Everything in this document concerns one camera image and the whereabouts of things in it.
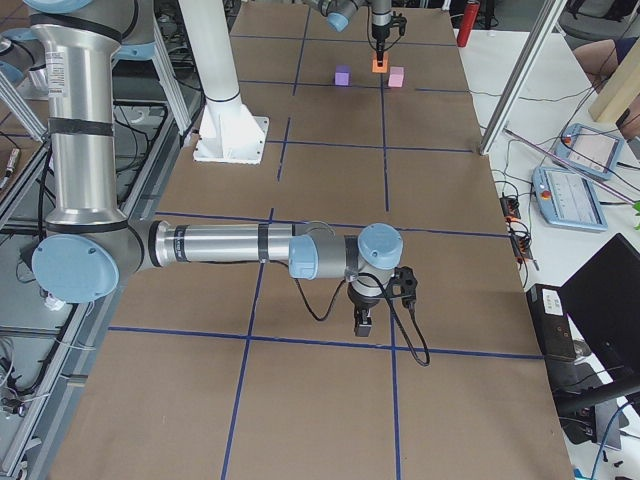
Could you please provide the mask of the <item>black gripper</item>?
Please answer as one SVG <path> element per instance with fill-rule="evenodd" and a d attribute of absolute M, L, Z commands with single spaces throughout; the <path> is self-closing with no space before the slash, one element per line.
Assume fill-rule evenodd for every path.
<path fill-rule="evenodd" d="M 382 294 L 368 296 L 357 291 L 352 284 L 347 294 L 354 306 L 354 334 L 356 337 L 368 337 L 372 329 L 371 310 L 380 302 Z"/>
<path fill-rule="evenodd" d="M 384 64 L 385 42 L 390 35 L 390 14 L 373 13 L 371 19 L 371 33 L 375 40 L 376 61 L 378 65 Z"/>

